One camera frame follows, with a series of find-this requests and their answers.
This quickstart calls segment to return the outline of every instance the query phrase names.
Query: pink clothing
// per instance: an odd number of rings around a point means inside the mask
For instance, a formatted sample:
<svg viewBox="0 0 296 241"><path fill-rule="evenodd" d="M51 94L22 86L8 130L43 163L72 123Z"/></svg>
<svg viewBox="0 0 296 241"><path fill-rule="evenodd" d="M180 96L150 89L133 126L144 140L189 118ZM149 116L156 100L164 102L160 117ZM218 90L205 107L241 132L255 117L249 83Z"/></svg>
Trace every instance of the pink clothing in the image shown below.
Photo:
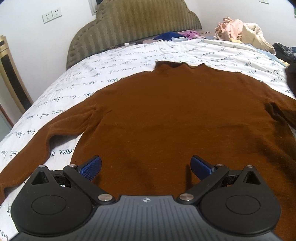
<svg viewBox="0 0 296 241"><path fill-rule="evenodd" d="M226 41L229 41L230 38L240 40L243 25L244 23L239 19L224 18L223 23L218 23L218 27L215 28L216 37Z"/></svg>
<svg viewBox="0 0 296 241"><path fill-rule="evenodd" d="M193 30L187 30L187 31L183 31L180 32L179 34L184 35L188 40L190 39L197 39L197 38L203 38L203 36L201 36L199 34L199 32L193 31Z"/></svg>

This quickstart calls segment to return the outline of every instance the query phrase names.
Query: wall socket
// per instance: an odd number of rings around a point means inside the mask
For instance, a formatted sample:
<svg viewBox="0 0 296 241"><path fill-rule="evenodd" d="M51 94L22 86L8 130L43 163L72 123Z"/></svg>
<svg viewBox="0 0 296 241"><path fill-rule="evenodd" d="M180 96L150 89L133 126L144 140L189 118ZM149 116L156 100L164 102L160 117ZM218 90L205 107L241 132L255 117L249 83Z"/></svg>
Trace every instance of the wall socket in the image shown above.
<svg viewBox="0 0 296 241"><path fill-rule="evenodd" d="M54 18L52 16L52 13L51 12L47 12L47 13L45 13L45 14L42 15L42 19L43 19L43 22L44 23L47 23L47 22L53 20Z"/></svg>
<svg viewBox="0 0 296 241"><path fill-rule="evenodd" d="M269 4L269 0L259 0L259 2Z"/></svg>
<svg viewBox="0 0 296 241"><path fill-rule="evenodd" d="M62 11L60 8L56 10L52 10L50 12L47 12L42 15L42 19L44 23L47 23L55 18L61 17L62 16Z"/></svg>
<svg viewBox="0 0 296 241"><path fill-rule="evenodd" d="M62 11L60 8L52 11L53 18L58 18L62 16Z"/></svg>

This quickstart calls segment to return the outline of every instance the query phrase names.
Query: door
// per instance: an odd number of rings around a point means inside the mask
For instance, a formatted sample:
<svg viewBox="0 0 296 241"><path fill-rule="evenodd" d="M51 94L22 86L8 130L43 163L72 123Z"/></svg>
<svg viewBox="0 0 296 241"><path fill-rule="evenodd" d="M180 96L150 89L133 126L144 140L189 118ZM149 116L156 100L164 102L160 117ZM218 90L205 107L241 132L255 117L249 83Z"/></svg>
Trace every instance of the door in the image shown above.
<svg viewBox="0 0 296 241"><path fill-rule="evenodd" d="M0 111L0 141L10 132L11 125L8 123L3 113Z"/></svg>

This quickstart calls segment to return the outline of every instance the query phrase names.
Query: blue gripper pad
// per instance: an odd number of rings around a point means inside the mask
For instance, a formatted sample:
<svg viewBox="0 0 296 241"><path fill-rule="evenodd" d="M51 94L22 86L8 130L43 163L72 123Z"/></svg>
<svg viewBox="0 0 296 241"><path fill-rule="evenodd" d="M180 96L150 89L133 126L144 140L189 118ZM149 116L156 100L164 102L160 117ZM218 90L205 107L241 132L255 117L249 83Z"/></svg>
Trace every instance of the blue gripper pad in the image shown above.
<svg viewBox="0 0 296 241"><path fill-rule="evenodd" d="M190 168L200 180L205 179L215 171L215 167L213 165L196 155L194 155L190 160Z"/></svg>
<svg viewBox="0 0 296 241"><path fill-rule="evenodd" d="M92 181L102 168L102 160L99 156L94 156L87 162L78 166L77 171L87 180Z"/></svg>

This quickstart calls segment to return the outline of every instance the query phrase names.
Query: blue clothing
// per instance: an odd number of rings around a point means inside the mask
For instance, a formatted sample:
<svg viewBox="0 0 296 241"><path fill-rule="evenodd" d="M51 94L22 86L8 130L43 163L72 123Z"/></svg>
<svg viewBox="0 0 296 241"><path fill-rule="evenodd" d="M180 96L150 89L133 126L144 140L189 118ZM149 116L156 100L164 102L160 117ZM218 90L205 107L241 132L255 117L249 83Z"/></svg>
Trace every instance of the blue clothing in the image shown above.
<svg viewBox="0 0 296 241"><path fill-rule="evenodd" d="M172 37L180 38L180 37L184 37L184 35L177 34L177 33L174 33L174 32L166 32L166 33L163 33L161 35L158 35L153 40L164 39L164 40L170 41L170 40L172 40Z"/></svg>

